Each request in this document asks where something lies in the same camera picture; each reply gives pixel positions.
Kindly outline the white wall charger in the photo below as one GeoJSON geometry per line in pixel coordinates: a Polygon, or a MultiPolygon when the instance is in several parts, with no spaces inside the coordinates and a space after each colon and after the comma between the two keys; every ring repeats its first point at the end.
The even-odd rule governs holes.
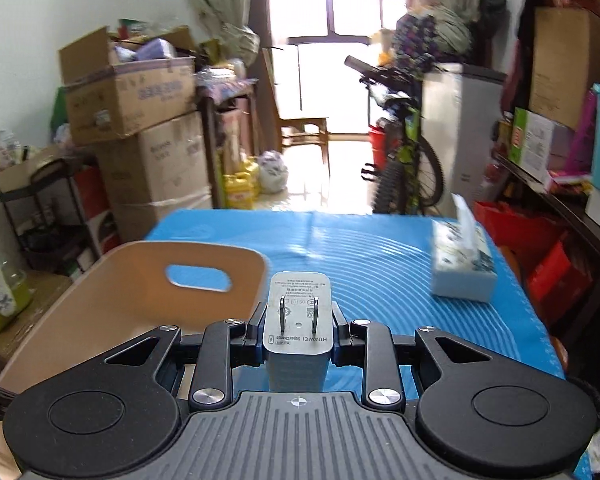
{"type": "Polygon", "coordinates": [[[262,344],[268,388],[323,390],[334,348],[332,288],[326,275],[285,271],[272,276],[262,344]]]}

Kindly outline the beige plastic storage basket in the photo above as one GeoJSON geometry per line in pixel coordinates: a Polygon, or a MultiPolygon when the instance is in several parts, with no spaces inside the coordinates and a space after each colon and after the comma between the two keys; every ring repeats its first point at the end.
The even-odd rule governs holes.
{"type": "Polygon", "coordinates": [[[206,328],[247,322],[268,276],[253,250],[135,242],[68,289],[0,376],[1,479],[279,479],[297,471],[275,393],[190,408],[206,328]]]}

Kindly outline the brown box on floor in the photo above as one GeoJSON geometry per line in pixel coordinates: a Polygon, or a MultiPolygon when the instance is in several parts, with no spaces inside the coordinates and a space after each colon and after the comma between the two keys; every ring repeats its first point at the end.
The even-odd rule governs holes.
{"type": "Polygon", "coordinates": [[[0,374],[35,324],[72,285],[68,276],[41,271],[29,272],[27,282],[31,301],[0,331],[0,374]]]}

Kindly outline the blue silicone baking mat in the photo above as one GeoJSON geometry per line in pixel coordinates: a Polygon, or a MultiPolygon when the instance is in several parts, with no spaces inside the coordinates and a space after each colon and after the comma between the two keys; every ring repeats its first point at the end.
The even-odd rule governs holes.
{"type": "Polygon", "coordinates": [[[362,370],[332,364],[320,392],[275,392],[268,371],[233,370],[234,393],[287,400],[297,471],[279,479],[574,479],[595,425],[504,258],[491,300],[435,297],[432,220],[186,210],[141,242],[225,245],[278,272],[326,275],[348,322],[391,330],[404,408],[366,408],[362,370]]]}

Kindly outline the tissue box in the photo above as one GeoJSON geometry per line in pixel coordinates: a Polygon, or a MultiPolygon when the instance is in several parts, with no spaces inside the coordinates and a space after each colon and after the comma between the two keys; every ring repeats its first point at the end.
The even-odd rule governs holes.
{"type": "Polygon", "coordinates": [[[496,285],[496,270],[486,231],[466,200],[452,195],[455,220],[434,220],[431,239],[431,293],[487,304],[496,285]]]}

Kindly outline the yellow oil jug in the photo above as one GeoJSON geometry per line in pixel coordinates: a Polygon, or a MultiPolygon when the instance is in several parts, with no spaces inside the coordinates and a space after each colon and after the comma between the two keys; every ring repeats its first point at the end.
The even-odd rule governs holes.
{"type": "Polygon", "coordinates": [[[228,209],[251,210],[260,192],[260,166],[255,157],[248,157],[237,172],[224,176],[225,206],[228,209]]]}

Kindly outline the black metal shelf rack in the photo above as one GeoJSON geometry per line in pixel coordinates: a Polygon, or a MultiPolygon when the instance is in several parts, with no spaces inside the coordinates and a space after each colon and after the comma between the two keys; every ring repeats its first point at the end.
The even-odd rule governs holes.
{"type": "Polygon", "coordinates": [[[80,169],[76,159],[56,159],[34,170],[20,188],[0,191],[20,256],[31,270],[84,273],[102,255],[74,180],[80,169]]]}

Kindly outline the green black bicycle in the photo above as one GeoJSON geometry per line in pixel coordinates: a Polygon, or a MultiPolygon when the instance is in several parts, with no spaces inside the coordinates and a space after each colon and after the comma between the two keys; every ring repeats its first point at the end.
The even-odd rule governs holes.
{"type": "Polygon", "coordinates": [[[375,185],[375,214],[422,216],[441,202],[444,175],[438,155],[422,134],[422,80],[434,67],[421,56],[408,70],[374,67],[349,55],[344,65],[360,75],[368,100],[385,113],[370,126],[378,159],[361,168],[361,178],[375,185]]]}

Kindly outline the lower cardboard box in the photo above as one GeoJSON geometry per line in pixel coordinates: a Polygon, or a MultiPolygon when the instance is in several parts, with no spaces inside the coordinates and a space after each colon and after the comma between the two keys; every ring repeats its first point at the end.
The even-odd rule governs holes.
{"type": "Polygon", "coordinates": [[[122,240],[144,238],[180,209],[210,209],[202,121],[193,112],[94,146],[122,240]]]}

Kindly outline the red paper bag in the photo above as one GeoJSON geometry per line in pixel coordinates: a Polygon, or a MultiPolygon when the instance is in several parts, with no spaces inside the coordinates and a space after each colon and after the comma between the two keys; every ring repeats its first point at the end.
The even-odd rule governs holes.
{"type": "Polygon", "coordinates": [[[506,203],[475,202],[474,214],[494,244],[516,262],[534,310],[555,325],[593,283],[588,256],[565,222],[506,203]]]}

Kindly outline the wooden chair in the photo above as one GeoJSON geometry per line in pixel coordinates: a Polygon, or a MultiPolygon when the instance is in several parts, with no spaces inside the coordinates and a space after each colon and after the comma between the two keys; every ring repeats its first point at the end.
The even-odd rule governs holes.
{"type": "Polygon", "coordinates": [[[263,129],[272,134],[274,150],[283,153],[288,148],[316,146],[320,150],[327,174],[331,174],[327,118],[307,112],[302,104],[291,105],[286,101],[279,103],[273,49],[262,48],[260,59],[264,68],[264,76],[260,82],[260,96],[264,99],[263,129]]]}

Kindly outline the white cabinet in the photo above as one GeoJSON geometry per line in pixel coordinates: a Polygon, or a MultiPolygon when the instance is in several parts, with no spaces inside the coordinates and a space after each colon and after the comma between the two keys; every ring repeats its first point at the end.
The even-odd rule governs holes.
{"type": "Polygon", "coordinates": [[[454,194],[468,204],[479,195],[500,120],[505,75],[490,68],[441,63],[422,84],[422,135],[437,154],[444,177],[438,211],[453,217],[454,194]]]}

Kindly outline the green white product box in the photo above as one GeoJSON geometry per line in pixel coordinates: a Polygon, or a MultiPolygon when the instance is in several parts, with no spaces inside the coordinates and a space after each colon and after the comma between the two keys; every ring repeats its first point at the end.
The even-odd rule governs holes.
{"type": "Polygon", "coordinates": [[[538,181],[566,166],[574,132],[523,108],[515,110],[508,158],[538,181]]]}

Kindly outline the upper open cardboard box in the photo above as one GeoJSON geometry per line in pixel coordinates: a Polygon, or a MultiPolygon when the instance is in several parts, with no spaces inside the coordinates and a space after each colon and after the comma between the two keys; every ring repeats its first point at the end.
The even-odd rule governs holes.
{"type": "Polygon", "coordinates": [[[117,141],[183,116],[196,96],[187,26],[120,40],[106,27],[58,51],[68,123],[78,145],[117,141]]]}

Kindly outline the tall brown cardboard box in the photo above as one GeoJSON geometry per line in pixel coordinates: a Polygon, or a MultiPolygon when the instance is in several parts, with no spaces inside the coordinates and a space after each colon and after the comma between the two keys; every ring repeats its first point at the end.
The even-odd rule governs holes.
{"type": "Polygon", "coordinates": [[[574,130],[600,82],[600,18],[575,8],[535,11],[529,110],[574,130]]]}

